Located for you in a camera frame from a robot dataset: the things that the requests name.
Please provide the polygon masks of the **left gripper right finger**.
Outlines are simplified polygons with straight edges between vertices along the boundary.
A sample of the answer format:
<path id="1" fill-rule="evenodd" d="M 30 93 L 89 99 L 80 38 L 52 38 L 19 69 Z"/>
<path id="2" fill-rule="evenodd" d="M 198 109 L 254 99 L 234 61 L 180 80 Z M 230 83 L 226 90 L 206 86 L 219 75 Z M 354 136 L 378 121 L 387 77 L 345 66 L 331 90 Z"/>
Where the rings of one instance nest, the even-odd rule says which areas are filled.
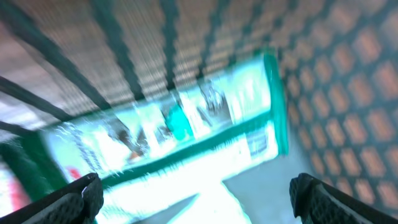
<path id="1" fill-rule="evenodd" d="M 294 217 L 303 224 L 397 224 L 397 219 L 307 173 L 291 179 Z"/>

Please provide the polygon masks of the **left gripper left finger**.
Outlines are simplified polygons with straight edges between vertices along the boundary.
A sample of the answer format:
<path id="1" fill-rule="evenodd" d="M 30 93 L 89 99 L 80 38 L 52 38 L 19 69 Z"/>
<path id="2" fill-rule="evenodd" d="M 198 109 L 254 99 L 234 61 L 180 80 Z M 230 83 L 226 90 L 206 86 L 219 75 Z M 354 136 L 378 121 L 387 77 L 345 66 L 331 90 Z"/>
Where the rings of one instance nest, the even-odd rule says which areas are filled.
<path id="1" fill-rule="evenodd" d="M 1 218 L 1 224 L 93 223 L 104 204 L 97 173 L 89 173 L 44 198 Z"/>

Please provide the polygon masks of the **green 3M gloves package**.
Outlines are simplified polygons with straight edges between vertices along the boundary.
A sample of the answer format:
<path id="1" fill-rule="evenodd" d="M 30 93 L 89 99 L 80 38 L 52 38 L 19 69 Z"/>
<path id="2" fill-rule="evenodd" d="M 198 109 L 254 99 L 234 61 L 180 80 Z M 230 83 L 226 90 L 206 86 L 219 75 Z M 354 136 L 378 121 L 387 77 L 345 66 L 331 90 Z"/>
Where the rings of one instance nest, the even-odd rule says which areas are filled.
<path id="1" fill-rule="evenodd" d="M 277 57 L 267 52 L 155 101 L 62 123 L 21 142 L 45 193 L 95 172 L 96 223 L 141 221 L 206 189 L 228 208 L 228 179 L 289 151 Z"/>

